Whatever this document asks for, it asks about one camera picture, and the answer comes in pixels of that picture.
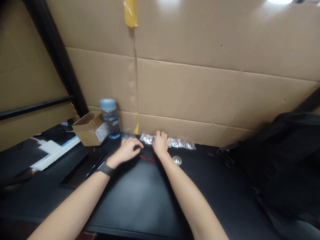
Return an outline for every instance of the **person's hand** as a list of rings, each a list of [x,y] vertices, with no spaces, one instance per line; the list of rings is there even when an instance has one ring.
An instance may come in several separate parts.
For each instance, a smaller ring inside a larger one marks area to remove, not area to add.
[[[138,155],[143,148],[143,144],[136,138],[124,139],[121,142],[121,147],[107,160],[107,165],[111,168],[116,168],[120,163],[126,162]]]
[[[170,138],[168,138],[166,133],[162,132],[160,135],[160,131],[157,131],[157,136],[153,141],[152,146],[158,157],[160,154],[168,151],[169,142]]]

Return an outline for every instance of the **plastic water bottle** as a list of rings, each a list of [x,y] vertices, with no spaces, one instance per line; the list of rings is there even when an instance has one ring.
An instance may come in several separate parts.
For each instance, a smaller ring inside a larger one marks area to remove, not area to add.
[[[100,100],[101,110],[108,129],[108,137],[115,139],[121,136],[116,100],[104,98]]]

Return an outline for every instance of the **black bar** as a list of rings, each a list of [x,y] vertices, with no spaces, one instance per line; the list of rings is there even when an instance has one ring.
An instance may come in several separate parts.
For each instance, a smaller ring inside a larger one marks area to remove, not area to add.
[[[320,106],[320,87],[304,100],[294,112],[313,112]]]
[[[54,99],[54,100],[49,100],[49,101],[45,101],[45,102],[41,102],[41,103],[37,103],[37,104],[25,106],[25,107],[21,107],[21,108],[16,108],[16,109],[8,110],[8,111],[3,111],[3,112],[0,112],[0,120],[4,120],[4,119],[7,119],[7,118],[19,116],[19,115],[22,115],[22,114],[25,114],[25,113],[29,113],[29,112],[33,112],[33,111],[36,111],[36,110],[40,110],[42,108],[51,107],[51,106],[57,105],[59,103],[71,101],[73,99],[75,99],[75,96],[67,96],[67,97],[57,98],[57,99]]]
[[[293,0],[292,3],[304,3],[305,0]]]
[[[23,0],[42,38],[51,60],[68,92],[74,95],[73,105],[82,117],[89,112],[68,53],[45,0]]]

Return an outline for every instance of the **blue bottle cap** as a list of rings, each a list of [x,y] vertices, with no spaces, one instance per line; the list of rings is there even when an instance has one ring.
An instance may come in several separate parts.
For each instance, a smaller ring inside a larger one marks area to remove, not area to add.
[[[112,98],[103,98],[100,100],[100,106],[104,111],[113,111],[117,109],[116,100]]]

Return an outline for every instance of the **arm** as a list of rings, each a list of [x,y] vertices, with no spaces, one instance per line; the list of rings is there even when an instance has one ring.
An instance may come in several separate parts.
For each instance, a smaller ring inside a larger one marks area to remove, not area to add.
[[[196,185],[167,152],[170,139],[157,131],[153,149],[166,171],[174,194],[190,225],[194,239],[228,240],[219,220]]]
[[[107,165],[116,168],[120,163],[135,157],[142,143],[136,138],[122,140],[121,147],[107,160]],[[29,240],[73,240],[81,232],[96,206],[110,177],[95,172],[81,184],[59,207],[57,207],[31,234]]]

